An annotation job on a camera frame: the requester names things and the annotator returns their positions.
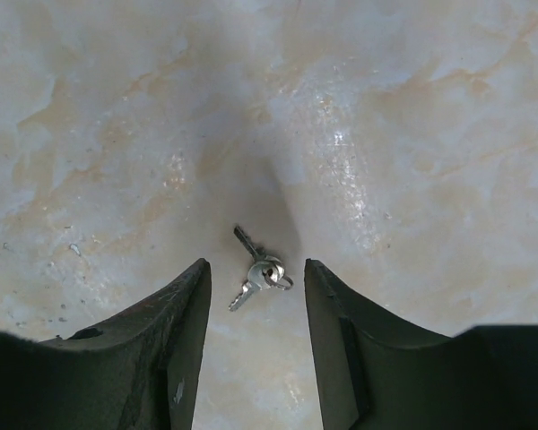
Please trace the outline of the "small silver key pair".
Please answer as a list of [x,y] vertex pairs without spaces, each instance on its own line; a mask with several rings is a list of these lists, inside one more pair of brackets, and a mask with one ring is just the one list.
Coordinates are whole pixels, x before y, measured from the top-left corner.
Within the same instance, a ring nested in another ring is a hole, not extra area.
[[231,312],[240,309],[258,291],[271,288],[290,290],[294,287],[294,281],[286,274],[285,265],[280,258],[270,255],[261,245],[257,245],[240,225],[234,227],[233,233],[251,254],[253,262],[240,292],[228,306]]

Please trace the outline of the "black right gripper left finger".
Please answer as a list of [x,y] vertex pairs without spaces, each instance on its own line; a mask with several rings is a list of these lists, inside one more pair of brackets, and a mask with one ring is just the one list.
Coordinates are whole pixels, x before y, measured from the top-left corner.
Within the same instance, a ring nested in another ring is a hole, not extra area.
[[0,331],[0,429],[190,428],[211,295],[201,259],[69,338]]

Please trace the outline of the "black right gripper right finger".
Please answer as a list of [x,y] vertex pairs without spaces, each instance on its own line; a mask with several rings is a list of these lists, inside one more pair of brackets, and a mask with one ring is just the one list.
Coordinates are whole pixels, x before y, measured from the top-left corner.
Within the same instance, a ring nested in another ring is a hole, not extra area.
[[304,285],[326,429],[538,429],[538,324],[453,337],[408,322],[317,260]]

